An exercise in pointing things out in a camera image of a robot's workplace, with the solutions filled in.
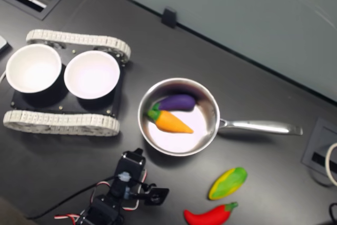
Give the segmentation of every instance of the table surface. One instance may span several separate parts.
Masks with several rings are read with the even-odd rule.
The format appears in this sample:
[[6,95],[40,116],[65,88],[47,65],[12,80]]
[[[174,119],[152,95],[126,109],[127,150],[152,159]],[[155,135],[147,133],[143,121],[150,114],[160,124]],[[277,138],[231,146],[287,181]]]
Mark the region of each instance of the table surface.
[[[161,24],[158,17],[126,0],[62,0],[44,21],[0,1],[0,33],[13,49],[1,55],[4,71],[10,55],[25,45],[35,28],[115,36],[132,48],[120,109],[121,133],[112,138],[42,135],[0,126],[0,194],[27,215],[35,215],[77,190],[114,172],[123,151],[144,149],[146,182],[170,189],[160,207],[140,205],[125,214],[125,224],[185,224],[183,210],[205,212],[237,201],[228,225],[323,225],[336,190],[315,183],[301,163],[318,117],[337,124],[337,108],[278,77],[233,56],[188,32]],[[64,64],[70,59],[62,58]],[[301,125],[304,134],[281,136],[235,131],[219,133],[204,151],[185,158],[158,153],[143,139],[137,107],[153,84],[187,77],[205,85],[228,120],[276,120]],[[0,115],[10,110],[13,89],[0,86]],[[206,194],[212,182],[233,167],[249,176],[237,192],[219,201]],[[80,212],[90,193],[53,214]]]

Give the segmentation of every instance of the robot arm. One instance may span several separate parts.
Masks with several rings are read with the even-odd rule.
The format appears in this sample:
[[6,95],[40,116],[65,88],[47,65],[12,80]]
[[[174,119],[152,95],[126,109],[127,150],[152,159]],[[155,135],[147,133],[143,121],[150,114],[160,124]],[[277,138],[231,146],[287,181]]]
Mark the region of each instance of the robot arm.
[[[155,184],[140,182],[146,159],[143,150],[126,151],[122,154],[115,170],[115,179],[106,195],[97,196],[78,218],[77,225],[120,225],[124,218],[120,214],[124,199],[144,200],[145,205],[159,206],[168,195],[169,189],[157,188]],[[133,193],[131,188],[141,184],[145,193]]]

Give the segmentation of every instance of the green pepper stem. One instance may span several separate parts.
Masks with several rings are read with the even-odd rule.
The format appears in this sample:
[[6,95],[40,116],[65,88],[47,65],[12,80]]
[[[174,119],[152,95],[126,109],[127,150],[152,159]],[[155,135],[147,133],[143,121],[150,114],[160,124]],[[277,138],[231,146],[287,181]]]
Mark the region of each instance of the green pepper stem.
[[236,208],[239,204],[237,202],[232,202],[230,204],[225,205],[225,211],[231,212],[234,208]]

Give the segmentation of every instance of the purple eggplant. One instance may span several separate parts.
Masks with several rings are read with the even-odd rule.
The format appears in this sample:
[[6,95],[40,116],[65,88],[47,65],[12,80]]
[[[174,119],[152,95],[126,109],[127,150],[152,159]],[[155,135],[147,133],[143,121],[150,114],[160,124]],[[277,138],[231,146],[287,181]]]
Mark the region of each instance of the purple eggplant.
[[187,94],[171,95],[156,103],[152,109],[166,111],[191,111],[195,106],[194,97]]

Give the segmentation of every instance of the toy vegetable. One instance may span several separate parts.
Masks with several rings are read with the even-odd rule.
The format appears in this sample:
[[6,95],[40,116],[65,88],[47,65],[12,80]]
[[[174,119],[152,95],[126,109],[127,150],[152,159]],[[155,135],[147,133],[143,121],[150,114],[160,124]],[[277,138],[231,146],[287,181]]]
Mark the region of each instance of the toy vegetable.
[[218,200],[235,192],[246,180],[248,174],[244,168],[237,167],[222,174],[209,192],[210,200]]
[[184,216],[189,225],[221,225],[228,220],[232,210],[237,206],[237,202],[233,202],[218,206],[203,214],[193,214],[185,210]]
[[153,110],[166,110],[166,111],[191,111],[195,106],[194,97],[187,94],[171,95],[159,101],[153,106]]
[[154,120],[160,130],[174,133],[193,133],[192,129],[168,111],[150,110],[147,114]]

